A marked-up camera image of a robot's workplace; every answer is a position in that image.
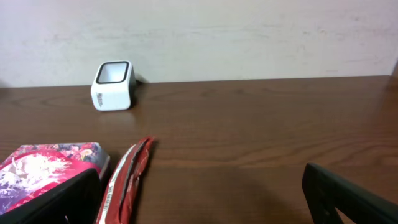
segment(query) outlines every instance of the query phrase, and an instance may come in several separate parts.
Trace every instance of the black object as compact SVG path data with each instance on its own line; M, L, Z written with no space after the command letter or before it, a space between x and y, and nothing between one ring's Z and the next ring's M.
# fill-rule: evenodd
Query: black object
M398 206L309 163L302 187L315 224L343 223L336 208L358 224L398 223Z
M0 223L94 223L101 199L97 171L88 169L1 215Z

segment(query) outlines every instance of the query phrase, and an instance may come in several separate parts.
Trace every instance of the floral package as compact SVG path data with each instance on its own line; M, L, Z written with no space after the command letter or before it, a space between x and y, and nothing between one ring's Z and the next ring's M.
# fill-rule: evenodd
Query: floral package
M96 142L21 146L0 165L0 215L87 169L102 179L108 164Z

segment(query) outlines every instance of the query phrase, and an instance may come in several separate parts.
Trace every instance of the square opening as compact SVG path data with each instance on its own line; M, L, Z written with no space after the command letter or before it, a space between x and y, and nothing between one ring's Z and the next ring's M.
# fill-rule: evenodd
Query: square opening
M128 68L127 62L104 63L99 69L96 82L99 84L123 82L126 79Z

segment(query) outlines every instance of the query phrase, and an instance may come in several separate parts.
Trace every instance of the floral pattern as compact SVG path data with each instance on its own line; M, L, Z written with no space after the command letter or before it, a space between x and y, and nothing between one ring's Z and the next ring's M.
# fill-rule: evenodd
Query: floral pattern
M107 156L97 142L23 145L13 152L1 165L4 165L14 157L34 150L55 150L68 158L91 162L99 167L103 167L104 159Z

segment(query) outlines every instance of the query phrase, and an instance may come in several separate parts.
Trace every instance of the red packet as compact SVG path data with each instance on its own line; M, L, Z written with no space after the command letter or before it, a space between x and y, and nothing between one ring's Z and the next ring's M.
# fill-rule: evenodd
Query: red packet
M133 145L116 166L97 217L97 224L127 224L137 194L139 177L144 171L154 138Z

